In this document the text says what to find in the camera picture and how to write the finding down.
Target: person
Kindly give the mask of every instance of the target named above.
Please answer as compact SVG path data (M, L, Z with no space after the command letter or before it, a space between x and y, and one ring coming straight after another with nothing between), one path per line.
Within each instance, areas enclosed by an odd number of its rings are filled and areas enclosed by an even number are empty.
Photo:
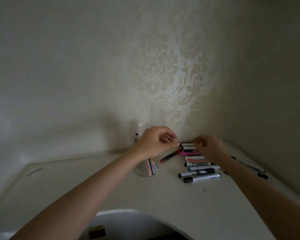
M127 152L45 208L11 240L77 240L123 177L139 162L179 146L176 139L168 127L145 130ZM193 142L232 177L276 239L300 239L298 204L233 160L217 137L202 135Z

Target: left hand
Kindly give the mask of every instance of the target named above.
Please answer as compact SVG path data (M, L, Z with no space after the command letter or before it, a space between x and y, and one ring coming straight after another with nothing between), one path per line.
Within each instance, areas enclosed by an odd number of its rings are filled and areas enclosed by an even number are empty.
M175 141L177 135L166 126L153 126L146 129L139 141L131 148L131 151L137 153L139 160L143 161L151 157L176 148L180 142Z

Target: transparent container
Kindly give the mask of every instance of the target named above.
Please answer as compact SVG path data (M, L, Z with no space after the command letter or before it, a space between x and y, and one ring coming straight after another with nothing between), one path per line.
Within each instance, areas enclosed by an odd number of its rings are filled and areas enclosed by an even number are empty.
M144 131L148 128L151 128L151 126L137 126L133 129L132 135L134 138L134 143L137 143L139 138L142 136ZM141 177L150 177L156 173L157 167L155 165L155 162L159 160L159 156L154 158L148 158L140 163L137 164L137 166L134 169L134 172L136 175L139 175Z

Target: hand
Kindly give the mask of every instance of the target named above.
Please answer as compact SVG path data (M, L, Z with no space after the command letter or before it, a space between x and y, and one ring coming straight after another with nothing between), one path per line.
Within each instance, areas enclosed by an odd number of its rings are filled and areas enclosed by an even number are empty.
M199 152L208 160L218 164L218 159L227 155L225 145L222 140L213 135L201 135L193 140Z
M131 148L131 151L140 155L138 158L143 161L178 147L180 142L175 141L176 139L176 134L170 128L153 126L144 131L139 141Z

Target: forearm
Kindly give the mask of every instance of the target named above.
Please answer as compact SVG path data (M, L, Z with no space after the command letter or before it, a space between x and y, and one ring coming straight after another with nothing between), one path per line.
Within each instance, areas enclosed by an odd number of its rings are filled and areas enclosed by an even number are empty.
M101 204L142 155L129 151L53 202L11 239L77 240Z
M300 239L300 206L230 158L215 159L235 181L276 239Z

